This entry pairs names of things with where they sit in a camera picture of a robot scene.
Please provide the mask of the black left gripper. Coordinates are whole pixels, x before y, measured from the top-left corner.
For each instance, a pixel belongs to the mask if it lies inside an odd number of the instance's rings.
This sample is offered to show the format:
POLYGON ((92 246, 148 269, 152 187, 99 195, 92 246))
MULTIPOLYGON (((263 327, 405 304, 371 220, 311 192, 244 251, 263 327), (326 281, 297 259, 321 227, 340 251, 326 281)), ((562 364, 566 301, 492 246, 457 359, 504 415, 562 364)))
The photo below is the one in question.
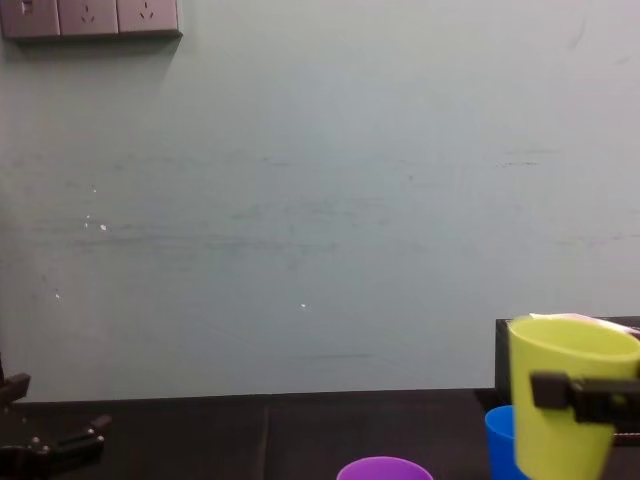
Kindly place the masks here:
MULTIPOLYGON (((6 376, 0 362, 0 404, 8 407, 27 395, 31 376, 18 373, 6 376)), ((104 450, 106 431, 112 417, 102 415, 78 431, 60 439, 45 441, 43 435, 33 436, 30 445, 1 447, 2 479, 48 479, 52 463, 92 460, 104 450)))

